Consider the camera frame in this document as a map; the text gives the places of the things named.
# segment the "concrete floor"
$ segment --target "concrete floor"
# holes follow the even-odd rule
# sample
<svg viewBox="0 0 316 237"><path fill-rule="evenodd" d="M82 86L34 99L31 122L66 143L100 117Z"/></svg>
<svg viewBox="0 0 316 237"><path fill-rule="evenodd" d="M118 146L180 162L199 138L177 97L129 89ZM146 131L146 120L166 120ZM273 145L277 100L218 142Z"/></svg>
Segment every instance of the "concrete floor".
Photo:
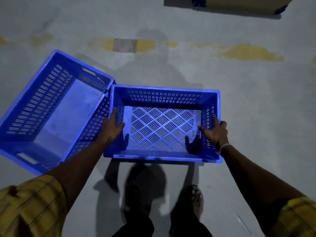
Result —
<svg viewBox="0 0 316 237"><path fill-rule="evenodd" d="M163 0L1 0L0 115L54 49L121 84L218 89L230 142L316 199L315 9L316 0L293 0L282 18L273 20L164 7ZM156 48L137 54L90 48L91 39L100 37L154 40ZM179 45L170 48L166 42ZM247 49L233 57L218 54L223 45L239 44L266 48L284 60L266 61L266 55L243 60ZM101 158L93 170L63 236L110 236L123 225L121 196L103 181L109 162ZM131 167L120 165L120 193ZM153 204L155 236L168 235L169 211L188 170L186 165L161 168L167 182L164 196ZM0 157L0 188L33 176ZM225 163L196 166L193 179L204 193L201 222L214 236L263 236Z"/></svg>

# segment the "leg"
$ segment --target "leg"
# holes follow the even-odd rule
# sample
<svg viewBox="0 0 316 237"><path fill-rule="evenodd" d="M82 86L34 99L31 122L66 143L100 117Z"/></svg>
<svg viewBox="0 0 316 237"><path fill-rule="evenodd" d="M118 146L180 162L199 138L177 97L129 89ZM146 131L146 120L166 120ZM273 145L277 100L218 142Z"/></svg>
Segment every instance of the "leg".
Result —
<svg viewBox="0 0 316 237"><path fill-rule="evenodd" d="M179 196L171 212L171 237L212 237L208 229L200 223L203 212L203 195L196 185L186 188Z"/></svg>
<svg viewBox="0 0 316 237"><path fill-rule="evenodd" d="M142 207L140 191L135 185L126 188L123 213L126 224L113 237L150 237L153 235L154 226L148 217L149 211Z"/></svg>

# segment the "white bracelet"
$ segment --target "white bracelet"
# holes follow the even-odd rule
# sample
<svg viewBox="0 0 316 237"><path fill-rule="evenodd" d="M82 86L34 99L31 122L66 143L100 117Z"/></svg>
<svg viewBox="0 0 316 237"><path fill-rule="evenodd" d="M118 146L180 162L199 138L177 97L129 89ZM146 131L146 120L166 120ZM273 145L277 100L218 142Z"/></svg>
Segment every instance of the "white bracelet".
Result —
<svg viewBox="0 0 316 237"><path fill-rule="evenodd" d="M216 151L216 154L220 155L222 149L223 149L225 146L227 146L227 145L231 145L231 144L229 144L229 143L223 144L222 147L219 149L219 151Z"/></svg>

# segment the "yellow plaid sleeve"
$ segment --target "yellow plaid sleeve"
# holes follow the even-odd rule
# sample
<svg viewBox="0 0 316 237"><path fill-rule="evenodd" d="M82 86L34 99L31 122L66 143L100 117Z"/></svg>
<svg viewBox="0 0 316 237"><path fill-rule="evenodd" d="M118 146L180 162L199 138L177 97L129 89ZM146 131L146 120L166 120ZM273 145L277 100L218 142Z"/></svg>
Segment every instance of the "yellow plaid sleeve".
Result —
<svg viewBox="0 0 316 237"><path fill-rule="evenodd" d="M60 183L42 175L0 190L0 236L61 236L67 214Z"/></svg>
<svg viewBox="0 0 316 237"><path fill-rule="evenodd" d="M316 202L308 197L292 199L280 211L271 229L275 237L316 236Z"/></svg>

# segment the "blue basket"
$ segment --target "blue basket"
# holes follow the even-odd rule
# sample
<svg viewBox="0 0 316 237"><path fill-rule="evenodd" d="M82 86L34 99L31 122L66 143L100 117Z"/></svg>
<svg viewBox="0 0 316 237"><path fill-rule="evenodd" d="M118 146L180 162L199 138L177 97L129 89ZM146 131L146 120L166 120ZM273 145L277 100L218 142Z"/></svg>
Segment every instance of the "blue basket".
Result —
<svg viewBox="0 0 316 237"><path fill-rule="evenodd" d="M0 121L0 154L41 175L96 138L114 79L54 51Z"/></svg>
<svg viewBox="0 0 316 237"><path fill-rule="evenodd" d="M212 129L212 114L220 119L218 90L112 85L110 112L114 107L125 127L104 156L223 162L197 127Z"/></svg>

